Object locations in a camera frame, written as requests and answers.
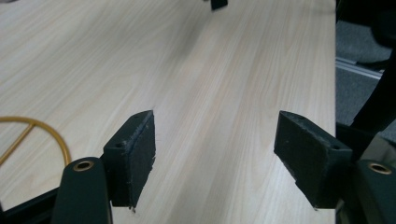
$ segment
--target yellow hoop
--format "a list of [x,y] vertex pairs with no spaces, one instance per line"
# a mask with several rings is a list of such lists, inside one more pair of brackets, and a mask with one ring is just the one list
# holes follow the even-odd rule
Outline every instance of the yellow hoop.
[[0,166],[7,160],[7,158],[15,151],[15,149],[20,145],[22,140],[29,134],[30,131],[33,130],[35,126],[38,126],[45,130],[47,133],[52,135],[55,138],[56,142],[58,143],[59,147],[61,148],[62,154],[64,155],[64,166],[70,163],[70,153],[69,149],[67,148],[66,143],[62,139],[62,137],[48,124],[41,122],[36,119],[29,119],[24,117],[2,117],[0,118],[0,122],[21,122],[21,123],[28,123],[29,125],[23,130],[20,136],[15,140],[15,142],[7,149],[7,151],[0,157]]

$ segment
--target floor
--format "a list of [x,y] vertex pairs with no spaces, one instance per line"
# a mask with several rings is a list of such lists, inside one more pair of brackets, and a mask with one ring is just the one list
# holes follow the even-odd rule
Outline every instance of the floor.
[[[375,43],[369,27],[345,21],[336,25],[336,120],[349,125],[368,99],[381,73],[362,69],[355,62],[386,60],[390,49]],[[396,122],[381,135],[396,142]]]

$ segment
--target wooden table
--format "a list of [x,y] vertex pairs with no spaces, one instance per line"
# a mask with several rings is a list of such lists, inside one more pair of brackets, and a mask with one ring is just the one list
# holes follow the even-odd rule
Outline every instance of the wooden table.
[[[153,109],[157,157],[115,223],[334,223],[273,152],[280,109],[334,132],[333,0],[20,0],[0,5],[0,116],[55,128],[73,160]],[[24,126],[1,124],[1,152]],[[0,169],[5,209],[59,186],[35,129]]]

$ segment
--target wood grain surface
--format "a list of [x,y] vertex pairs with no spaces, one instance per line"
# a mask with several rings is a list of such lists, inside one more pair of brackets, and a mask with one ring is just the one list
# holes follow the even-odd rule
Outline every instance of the wood grain surface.
[[[334,132],[333,0],[20,0],[0,4],[0,116],[47,122],[73,160],[153,109],[157,157],[115,223],[334,223],[273,152],[280,109]],[[23,125],[0,124],[0,151]],[[59,186],[34,129],[0,168],[4,209]]]

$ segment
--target gray carpet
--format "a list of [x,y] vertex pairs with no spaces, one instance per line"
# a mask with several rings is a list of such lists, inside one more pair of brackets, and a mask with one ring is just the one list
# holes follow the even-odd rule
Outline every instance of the gray carpet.
[[[369,27],[339,21],[336,25],[336,56],[350,61],[376,62],[389,58],[390,49],[375,43]],[[378,82],[340,68],[336,69],[336,120],[349,125]],[[396,142],[396,122],[381,133]]]

